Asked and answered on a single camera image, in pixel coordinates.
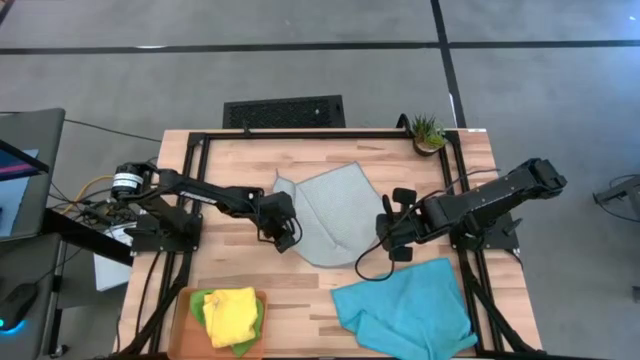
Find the gray cloth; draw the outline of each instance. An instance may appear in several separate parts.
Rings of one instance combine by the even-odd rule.
[[[313,265],[353,263],[376,240],[382,201],[358,163],[299,184],[278,175],[273,191],[284,191],[293,199],[304,230],[293,249]]]

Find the computer mouse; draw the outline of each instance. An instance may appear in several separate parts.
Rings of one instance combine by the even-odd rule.
[[[0,302],[0,330],[11,330],[18,326],[38,295],[38,285],[33,283],[16,286]]]

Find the blue towel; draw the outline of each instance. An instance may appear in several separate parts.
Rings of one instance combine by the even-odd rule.
[[[403,360],[450,359],[473,346],[449,259],[398,271],[386,281],[332,290],[340,324],[361,346]]]

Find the black floor stripe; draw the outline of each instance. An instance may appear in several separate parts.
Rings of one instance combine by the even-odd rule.
[[[5,48],[0,55],[93,55],[93,54],[161,54],[161,53],[218,53],[260,51],[313,50],[411,50],[435,49],[437,42],[326,42],[292,44],[236,44],[236,45],[173,45],[173,46],[115,46],[68,48]]]
[[[451,49],[563,49],[638,47],[640,40],[453,41]]]
[[[7,14],[9,13],[9,10],[11,10],[14,2],[15,0],[7,0],[4,3],[4,6],[0,10],[0,26],[2,26],[2,22],[4,21],[4,19],[7,18]]]
[[[458,81],[456,79],[456,71],[453,67],[453,59],[451,58],[451,51],[449,49],[449,41],[447,40],[447,32],[444,26],[444,18],[442,17],[440,2],[438,0],[431,0],[431,8],[436,24],[436,30],[438,31],[438,43],[440,44],[442,65],[444,66],[444,74],[447,79],[447,87],[449,88],[449,94],[451,95],[451,101],[453,102],[453,111],[455,112],[454,116],[456,126],[459,128],[466,128],[467,120],[464,117],[464,110],[462,109],[460,90],[458,88]]]

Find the wooden tabletop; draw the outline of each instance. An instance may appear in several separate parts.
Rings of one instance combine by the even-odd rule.
[[[468,172],[495,167],[489,138],[484,130],[463,129],[459,133]],[[182,170],[188,134],[188,130],[165,132],[158,167]],[[448,154],[455,179],[458,175],[453,151],[449,149]],[[199,156],[196,151],[192,176],[195,176],[197,159]],[[262,187],[269,193],[276,178],[276,169],[283,177],[299,182],[353,161],[360,164],[380,195],[391,194],[394,188],[403,187],[415,189],[420,197],[444,187],[438,157],[418,156],[411,142],[406,139],[214,140],[210,147],[205,180],[219,186]],[[495,177],[496,173],[472,175],[469,183],[473,188]],[[272,245],[257,242],[255,226],[248,220],[232,219],[220,214],[215,207],[206,205],[202,208],[202,214],[205,224],[200,249],[193,256],[189,286],[254,286],[264,290],[268,296],[269,312],[265,330],[265,356],[386,356],[359,347],[353,334],[342,329],[338,322],[329,290],[359,282],[353,267],[313,267],[294,251],[279,254]],[[364,274],[373,276],[389,271],[385,251],[374,251],[370,255],[361,263]],[[123,345],[133,338],[142,287],[153,256],[140,255],[134,261],[120,320]],[[471,263],[475,263],[473,255],[470,256]],[[540,348],[520,265],[501,250],[486,250],[485,256],[496,305],[528,344]],[[404,268],[441,257],[451,260],[462,291],[457,255],[451,249],[447,236],[425,245],[414,245],[413,262],[396,266]],[[164,255],[160,257],[151,277],[142,313],[143,324],[157,303],[163,263]],[[486,314],[484,311],[479,311],[479,314],[485,347],[491,349]],[[167,349],[172,317],[173,307],[165,317],[160,350]],[[460,355],[473,355],[473,350],[465,350]]]

